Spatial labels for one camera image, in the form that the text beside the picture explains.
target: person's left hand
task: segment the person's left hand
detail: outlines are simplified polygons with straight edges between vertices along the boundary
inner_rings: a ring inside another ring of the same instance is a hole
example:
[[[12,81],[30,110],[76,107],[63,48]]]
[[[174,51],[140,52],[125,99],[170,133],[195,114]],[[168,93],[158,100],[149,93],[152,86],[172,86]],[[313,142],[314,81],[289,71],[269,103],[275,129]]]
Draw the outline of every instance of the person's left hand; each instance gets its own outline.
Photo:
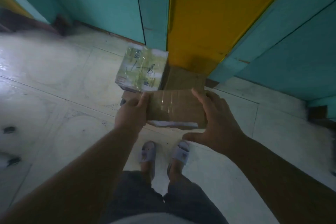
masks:
[[[148,93],[143,93],[140,100],[133,98],[124,103],[115,116],[114,128],[125,129],[138,135],[146,124],[148,99]]]

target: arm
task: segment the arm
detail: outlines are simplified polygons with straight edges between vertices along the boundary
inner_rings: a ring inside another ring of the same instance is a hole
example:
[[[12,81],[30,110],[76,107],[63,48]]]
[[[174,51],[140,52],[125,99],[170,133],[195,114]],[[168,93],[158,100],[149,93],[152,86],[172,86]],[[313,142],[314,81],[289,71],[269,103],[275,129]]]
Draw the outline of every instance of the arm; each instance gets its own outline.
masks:
[[[193,94],[203,104],[208,125],[204,133],[185,134],[185,140],[206,145],[234,162],[281,224],[336,223],[333,190],[247,137],[217,94]]]
[[[137,136],[146,123],[148,95],[125,103],[115,128],[3,216],[11,223],[98,223]]]

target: person's left arm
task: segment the person's left arm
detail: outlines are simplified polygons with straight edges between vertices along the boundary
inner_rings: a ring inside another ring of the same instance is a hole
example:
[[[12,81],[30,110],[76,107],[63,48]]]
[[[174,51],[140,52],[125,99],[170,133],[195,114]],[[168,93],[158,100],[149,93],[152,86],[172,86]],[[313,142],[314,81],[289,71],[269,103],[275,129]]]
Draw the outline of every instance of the person's left arm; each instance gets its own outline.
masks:
[[[15,204],[0,222],[97,223],[146,123],[148,95],[125,103],[114,129]]]

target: forearm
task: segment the forearm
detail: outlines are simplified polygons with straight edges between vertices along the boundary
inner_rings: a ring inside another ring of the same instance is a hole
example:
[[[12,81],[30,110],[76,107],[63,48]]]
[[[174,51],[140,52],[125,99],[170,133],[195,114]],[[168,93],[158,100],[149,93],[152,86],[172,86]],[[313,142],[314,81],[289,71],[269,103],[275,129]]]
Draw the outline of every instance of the forearm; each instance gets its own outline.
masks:
[[[336,223],[336,193],[247,136],[222,152],[245,174],[278,221]]]
[[[116,129],[17,203],[2,223],[96,223],[137,134]]]

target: slipper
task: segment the slipper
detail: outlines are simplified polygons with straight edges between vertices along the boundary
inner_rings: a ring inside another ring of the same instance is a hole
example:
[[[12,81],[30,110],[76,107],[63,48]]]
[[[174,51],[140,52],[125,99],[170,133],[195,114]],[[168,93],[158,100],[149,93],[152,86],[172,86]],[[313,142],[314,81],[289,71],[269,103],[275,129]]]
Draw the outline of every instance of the slipper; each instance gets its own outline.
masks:
[[[141,149],[140,163],[150,161],[152,163],[152,170],[150,171],[151,178],[155,176],[155,156],[156,146],[153,141],[145,142]]]
[[[183,163],[183,166],[185,166],[185,164],[187,163],[188,161],[188,158],[189,158],[189,145],[187,144],[186,141],[180,141],[178,143],[178,145],[174,148],[173,150],[173,154],[172,154],[172,158],[171,158],[171,161],[168,165],[168,168],[167,168],[167,175],[169,176],[169,171],[170,171],[170,168],[171,168],[171,163],[172,163],[172,160],[173,159],[178,159],[179,161],[181,161]]]

